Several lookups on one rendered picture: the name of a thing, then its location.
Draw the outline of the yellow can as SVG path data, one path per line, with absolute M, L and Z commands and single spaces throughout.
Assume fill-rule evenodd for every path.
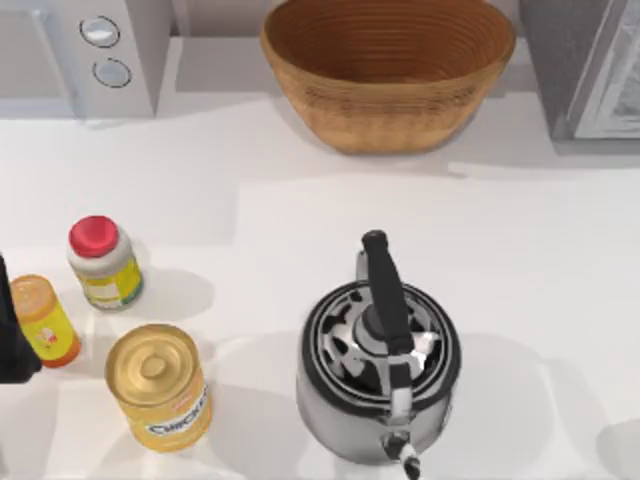
M 175 452 L 207 433 L 213 400 L 198 349 L 182 329 L 136 327 L 111 347 L 106 384 L 134 438 L 156 452 Z

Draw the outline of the grey cabinet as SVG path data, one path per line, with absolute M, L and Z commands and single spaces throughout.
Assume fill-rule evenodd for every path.
M 640 140 L 640 0 L 520 0 L 550 137 Z

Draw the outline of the pale microwave oven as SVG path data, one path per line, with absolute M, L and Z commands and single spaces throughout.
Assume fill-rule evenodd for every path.
M 82 38 L 80 22 L 97 16 L 118 25 L 115 46 Z M 0 119 L 154 117 L 173 23 L 172 0 L 0 0 Z M 106 58 L 130 68 L 126 87 L 94 78 Z

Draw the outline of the orange yellow bottle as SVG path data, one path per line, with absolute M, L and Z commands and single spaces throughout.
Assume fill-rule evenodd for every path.
M 15 277 L 10 290 L 22 332 L 42 364 L 59 368 L 71 363 L 81 342 L 52 284 L 29 274 Z

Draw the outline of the red-capped white jar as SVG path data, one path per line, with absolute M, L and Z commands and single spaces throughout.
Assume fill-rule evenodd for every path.
M 131 239 L 107 216 L 85 216 L 71 226 L 67 259 L 85 298 L 97 309 L 126 309 L 142 293 L 144 277 Z

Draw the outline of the round microwave knob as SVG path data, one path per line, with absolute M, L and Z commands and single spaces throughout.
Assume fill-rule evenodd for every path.
M 96 61 L 92 66 L 92 73 L 101 85 L 112 89 L 124 88 L 132 80 L 130 68 L 115 58 Z
M 105 16 L 82 20 L 79 32 L 88 44 L 97 48 L 111 48 L 120 40 L 118 25 Z

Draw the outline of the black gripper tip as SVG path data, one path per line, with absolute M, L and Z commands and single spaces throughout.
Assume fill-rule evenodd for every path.
M 27 383 L 41 369 L 41 360 L 19 325 L 0 254 L 0 385 Z

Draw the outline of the woven brown basket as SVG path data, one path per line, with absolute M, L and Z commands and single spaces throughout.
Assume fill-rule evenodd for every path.
M 322 143 L 408 154 L 467 124 L 516 34 L 488 0 L 283 0 L 259 39 L 284 96 Z

